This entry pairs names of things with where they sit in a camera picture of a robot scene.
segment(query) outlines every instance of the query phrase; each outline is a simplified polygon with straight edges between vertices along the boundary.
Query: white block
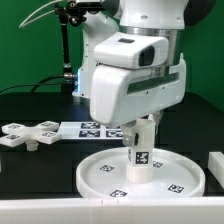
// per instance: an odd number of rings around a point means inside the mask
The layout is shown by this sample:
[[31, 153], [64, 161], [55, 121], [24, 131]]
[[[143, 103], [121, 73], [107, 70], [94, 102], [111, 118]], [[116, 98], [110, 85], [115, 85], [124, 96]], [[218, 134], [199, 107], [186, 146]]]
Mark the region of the white block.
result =
[[224, 155], [222, 152], [210, 152], [208, 169], [224, 188]]

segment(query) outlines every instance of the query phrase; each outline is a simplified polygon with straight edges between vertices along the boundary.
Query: black cable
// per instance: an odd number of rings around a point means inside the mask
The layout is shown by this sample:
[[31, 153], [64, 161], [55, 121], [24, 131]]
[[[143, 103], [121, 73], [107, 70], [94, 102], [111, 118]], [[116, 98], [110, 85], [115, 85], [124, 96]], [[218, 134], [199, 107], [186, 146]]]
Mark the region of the black cable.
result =
[[21, 87], [30, 87], [30, 86], [56, 86], [56, 85], [61, 85], [61, 83], [46, 83], [46, 84], [23, 84], [23, 85], [17, 85], [17, 86], [10, 86], [5, 89], [0, 90], [0, 94], [3, 92], [9, 90], [9, 89], [14, 89], [14, 88], [21, 88]]
[[31, 89], [31, 93], [34, 93], [40, 86], [38, 86], [38, 84], [42, 84], [42, 83], [45, 83], [47, 81], [50, 81], [50, 80], [53, 80], [53, 79], [60, 79], [60, 78], [64, 78], [63, 75], [55, 75], [55, 76], [50, 76], [50, 77], [47, 77], [45, 79], [42, 79], [40, 80], [37, 85], [35, 85], [32, 89]]

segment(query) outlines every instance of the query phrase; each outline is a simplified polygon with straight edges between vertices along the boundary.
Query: white cylinder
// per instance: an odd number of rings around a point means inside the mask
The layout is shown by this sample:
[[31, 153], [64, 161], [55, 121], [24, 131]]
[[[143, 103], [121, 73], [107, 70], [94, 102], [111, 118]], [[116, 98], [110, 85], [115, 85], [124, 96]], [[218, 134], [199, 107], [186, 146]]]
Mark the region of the white cylinder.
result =
[[138, 119], [134, 134], [135, 143], [129, 148], [126, 178], [134, 183], [148, 183], [153, 177], [154, 121]]
[[132, 166], [130, 162], [126, 165], [126, 178], [136, 184], [145, 184], [152, 180], [153, 165], [150, 166]]
[[36, 140], [27, 140], [26, 147], [29, 152], [36, 151], [38, 149], [38, 142]]
[[184, 29], [188, 0], [124, 0], [120, 25], [149, 29]]

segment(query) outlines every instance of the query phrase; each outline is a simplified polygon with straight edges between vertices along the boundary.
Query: black sticker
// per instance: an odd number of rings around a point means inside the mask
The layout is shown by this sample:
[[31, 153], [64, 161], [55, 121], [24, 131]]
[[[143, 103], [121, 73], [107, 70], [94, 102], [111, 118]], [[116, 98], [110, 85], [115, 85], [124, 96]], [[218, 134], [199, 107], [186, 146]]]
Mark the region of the black sticker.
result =
[[81, 129], [100, 129], [100, 124], [95, 122], [84, 122], [81, 124]]
[[106, 137], [107, 138], [122, 138], [123, 133], [121, 131], [106, 131]]
[[175, 184], [172, 184], [167, 188], [167, 190], [172, 191], [172, 192], [177, 193], [177, 194], [180, 194], [184, 190], [184, 187], [180, 187], [180, 186], [177, 186]]
[[104, 165], [104, 166], [102, 166], [100, 169], [101, 169], [102, 171], [111, 172], [114, 168], [115, 168], [115, 167], [113, 167], [113, 166]]
[[6, 138], [8, 138], [8, 139], [10, 139], [10, 140], [15, 140], [15, 139], [17, 139], [17, 138], [20, 138], [21, 136], [19, 136], [19, 135], [9, 135], [9, 136], [7, 136]]
[[10, 128], [10, 129], [17, 129], [17, 128], [20, 128], [21, 127], [21, 125], [18, 125], [18, 124], [12, 124], [12, 125], [10, 125], [8, 128]]
[[160, 168], [162, 165], [163, 165], [163, 163], [153, 161], [153, 166], [156, 168]]
[[131, 162], [131, 149], [128, 149], [128, 159]]
[[136, 152], [136, 164], [148, 164], [149, 152]]
[[120, 190], [115, 190], [113, 191], [112, 193], [110, 193], [109, 195], [111, 197], [114, 197], [114, 198], [123, 198], [127, 195], [128, 193], [124, 192], [124, 191], [120, 191]]
[[44, 134], [42, 134], [44, 137], [48, 137], [48, 138], [50, 138], [50, 137], [52, 137], [52, 136], [55, 136], [56, 135], [56, 133], [54, 133], [54, 132], [46, 132], [46, 133], [44, 133]]
[[108, 128], [106, 127], [106, 129], [121, 129], [120, 126], [116, 127], [116, 128]]
[[99, 138], [100, 131], [80, 131], [79, 137], [81, 137], [81, 138]]
[[43, 124], [41, 124], [41, 126], [44, 126], [44, 127], [50, 127], [50, 126], [53, 126], [54, 124], [50, 123], [50, 122], [45, 122]]

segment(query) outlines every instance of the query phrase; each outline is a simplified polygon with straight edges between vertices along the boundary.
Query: cable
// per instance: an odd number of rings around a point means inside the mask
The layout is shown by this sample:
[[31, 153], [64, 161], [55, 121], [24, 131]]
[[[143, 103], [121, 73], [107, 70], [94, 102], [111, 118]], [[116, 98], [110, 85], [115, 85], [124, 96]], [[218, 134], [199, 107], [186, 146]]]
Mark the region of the cable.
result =
[[56, 85], [61, 85], [61, 83], [46, 83], [46, 84], [24, 84], [24, 85], [17, 85], [17, 86], [10, 86], [5, 89], [0, 90], [0, 94], [3, 92], [9, 90], [9, 89], [14, 89], [14, 88], [21, 88], [21, 87], [30, 87], [30, 86], [56, 86]]
[[46, 8], [47, 6], [49, 6], [49, 5], [52, 5], [52, 4], [54, 4], [54, 3], [57, 3], [57, 2], [62, 2], [62, 1], [64, 1], [64, 0], [54, 0], [54, 1], [51, 1], [51, 2], [49, 2], [49, 3], [47, 3], [47, 4], [45, 4], [45, 5], [43, 5], [43, 6], [41, 6], [40, 8], [38, 8], [37, 10], [35, 10], [33, 13], [31, 13], [21, 24], [20, 24], [20, 26], [19, 26], [19, 28], [22, 28], [22, 27], [24, 27], [24, 26], [26, 26], [26, 25], [28, 25], [27, 23], [27, 21], [33, 16], [33, 15], [35, 15], [36, 13], [38, 13], [39, 11], [41, 11], [42, 9], [44, 9], [44, 8]]
[[44, 13], [44, 14], [42, 14], [42, 15], [36, 17], [35, 19], [32, 19], [32, 20], [30, 20], [29, 22], [24, 23], [23, 26], [20, 26], [19, 28], [23, 28], [23, 27], [25, 27], [25, 26], [27, 26], [27, 25], [29, 25], [29, 24], [35, 22], [36, 20], [41, 19], [42, 17], [47, 16], [47, 15], [49, 15], [49, 14], [51, 14], [51, 13], [54, 13], [54, 10], [49, 11], [49, 12], [46, 12], [46, 13]]
[[39, 81], [37, 83], [36, 86], [34, 86], [32, 89], [31, 89], [31, 93], [34, 93], [36, 91], [37, 88], [39, 88], [40, 86], [38, 86], [39, 84], [42, 84], [42, 83], [45, 83], [47, 81], [50, 81], [50, 80], [53, 80], [53, 79], [60, 79], [60, 78], [64, 78], [63, 75], [56, 75], [56, 76], [50, 76], [50, 77], [47, 77], [45, 79], [42, 79], [41, 81]]

